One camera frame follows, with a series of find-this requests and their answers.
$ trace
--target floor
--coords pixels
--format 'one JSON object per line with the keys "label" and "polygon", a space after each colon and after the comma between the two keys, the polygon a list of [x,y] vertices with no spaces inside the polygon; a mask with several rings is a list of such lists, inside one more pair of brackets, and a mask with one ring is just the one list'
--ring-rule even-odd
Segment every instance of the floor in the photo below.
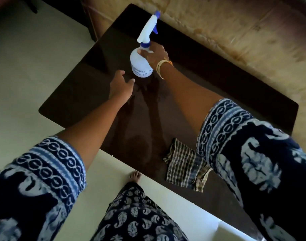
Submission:
{"label": "floor", "polygon": [[[20,1],[0,11],[0,169],[63,129],[38,109],[94,44],[86,27],[33,1],[38,14]],[[88,186],[55,240],[89,240],[131,171],[99,150],[87,172]],[[220,219],[146,176],[140,184],[190,240],[214,237]]]}

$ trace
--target cloth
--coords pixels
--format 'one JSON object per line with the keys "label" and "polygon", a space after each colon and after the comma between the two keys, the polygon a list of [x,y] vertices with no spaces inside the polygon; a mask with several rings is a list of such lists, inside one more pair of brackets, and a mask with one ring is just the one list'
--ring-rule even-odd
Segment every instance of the cloth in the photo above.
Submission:
{"label": "cloth", "polygon": [[306,154],[289,135],[222,99],[205,118],[197,153],[265,239],[306,240]]}
{"label": "cloth", "polygon": [[91,241],[188,240],[180,227],[147,197],[135,182],[127,183],[110,203]]}
{"label": "cloth", "polygon": [[203,192],[208,174],[212,170],[203,157],[174,138],[164,161],[168,164],[167,182]]}
{"label": "cloth", "polygon": [[53,240],[85,186],[75,150],[44,139],[0,171],[0,240]]}

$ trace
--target blue trigger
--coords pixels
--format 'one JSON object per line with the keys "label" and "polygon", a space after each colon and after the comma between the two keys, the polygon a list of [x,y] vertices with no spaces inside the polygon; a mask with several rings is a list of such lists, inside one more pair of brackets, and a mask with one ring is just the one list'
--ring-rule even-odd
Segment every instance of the blue trigger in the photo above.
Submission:
{"label": "blue trigger", "polygon": [[154,26],[153,32],[158,34],[158,30],[156,29],[156,25]]}

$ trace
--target table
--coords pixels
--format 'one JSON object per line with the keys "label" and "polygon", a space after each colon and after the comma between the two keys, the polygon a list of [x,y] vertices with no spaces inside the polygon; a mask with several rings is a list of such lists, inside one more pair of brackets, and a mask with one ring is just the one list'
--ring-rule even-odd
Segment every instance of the table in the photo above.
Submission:
{"label": "table", "polygon": [[[130,54],[139,46],[136,39],[150,16],[129,5],[39,112],[67,128],[107,100],[115,70],[125,70],[126,80],[135,77]],[[163,44],[174,66],[183,74],[233,99],[257,118],[292,132],[298,110],[294,101],[161,20],[157,29],[159,34],[152,34],[151,39]],[[164,180],[167,165],[162,158],[174,137],[195,148],[196,135],[166,83],[154,72],[147,78],[136,77],[133,96],[119,111],[101,149],[244,233],[259,238],[251,219],[213,172],[203,193]]]}

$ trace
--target spray bottle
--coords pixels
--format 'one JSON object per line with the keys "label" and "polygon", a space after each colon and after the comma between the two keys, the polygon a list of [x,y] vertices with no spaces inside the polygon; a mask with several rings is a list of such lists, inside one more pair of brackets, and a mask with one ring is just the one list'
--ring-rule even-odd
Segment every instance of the spray bottle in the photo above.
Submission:
{"label": "spray bottle", "polygon": [[141,78],[146,78],[150,76],[153,72],[153,69],[148,64],[147,60],[143,58],[140,54],[137,53],[138,49],[143,49],[148,52],[152,52],[149,50],[150,47],[150,34],[153,31],[155,34],[158,33],[156,29],[156,23],[158,21],[158,18],[160,17],[160,12],[156,11],[151,18],[147,21],[145,24],[142,32],[139,35],[139,38],[137,39],[137,42],[140,43],[139,48],[136,48],[132,51],[130,60],[131,60],[131,66],[132,71],[134,74]]}

